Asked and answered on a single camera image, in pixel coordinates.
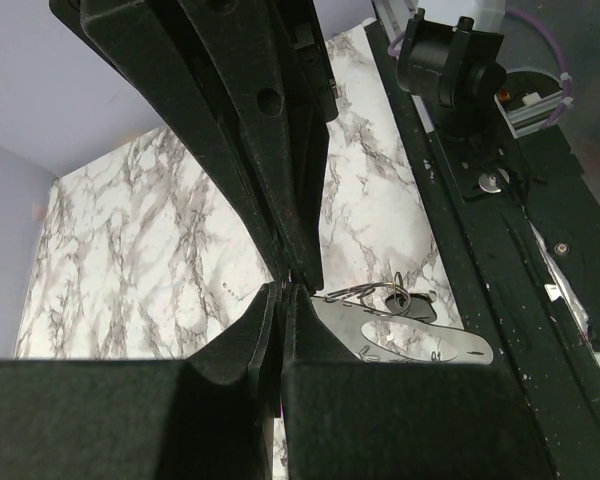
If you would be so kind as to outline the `black key tag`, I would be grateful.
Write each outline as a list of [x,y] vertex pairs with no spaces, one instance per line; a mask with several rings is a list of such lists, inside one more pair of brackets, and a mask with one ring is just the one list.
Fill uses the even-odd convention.
[[410,318],[427,324],[437,320],[433,300],[425,293],[412,293],[409,296],[394,293],[386,298],[385,306],[393,316]]

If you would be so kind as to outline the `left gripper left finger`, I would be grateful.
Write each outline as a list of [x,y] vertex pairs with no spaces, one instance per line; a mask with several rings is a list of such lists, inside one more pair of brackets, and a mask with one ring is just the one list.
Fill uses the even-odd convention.
[[0,479],[268,479],[278,290],[176,360],[0,361]]

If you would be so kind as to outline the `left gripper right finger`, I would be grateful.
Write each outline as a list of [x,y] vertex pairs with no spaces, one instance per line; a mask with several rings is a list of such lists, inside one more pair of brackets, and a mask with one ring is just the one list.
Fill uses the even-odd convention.
[[422,360],[362,333],[368,309],[292,287],[281,400],[293,479],[552,479],[550,455],[489,343],[401,318],[441,339]]

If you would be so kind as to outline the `metal keyring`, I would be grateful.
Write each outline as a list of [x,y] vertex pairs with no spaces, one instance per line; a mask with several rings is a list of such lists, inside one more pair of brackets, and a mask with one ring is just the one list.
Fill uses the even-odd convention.
[[400,272],[396,272],[392,280],[389,281],[378,281],[368,282],[344,289],[336,290],[327,293],[322,297],[326,303],[334,303],[336,301],[348,301],[354,299],[358,301],[358,304],[363,307],[363,310],[367,313],[378,315],[381,317],[393,316],[387,309],[379,310],[370,306],[366,303],[366,299],[371,297],[378,289],[388,289],[391,294],[402,293],[409,296],[411,293],[404,286],[404,278]]

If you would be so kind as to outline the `silver protractor key organizer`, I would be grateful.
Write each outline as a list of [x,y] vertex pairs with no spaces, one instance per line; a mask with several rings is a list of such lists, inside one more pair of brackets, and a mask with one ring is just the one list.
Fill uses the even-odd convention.
[[494,352],[482,337],[462,329],[386,316],[347,301],[314,297],[318,318],[364,362],[490,365]]

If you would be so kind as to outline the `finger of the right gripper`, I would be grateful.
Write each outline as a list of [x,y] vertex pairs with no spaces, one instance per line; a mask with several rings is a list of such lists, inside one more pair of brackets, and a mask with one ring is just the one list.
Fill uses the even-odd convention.
[[311,1],[184,1],[215,67],[283,256],[283,273],[324,285],[318,239],[335,79]]
[[177,1],[52,1],[52,14],[151,105],[247,228],[271,275],[288,278],[235,115]]

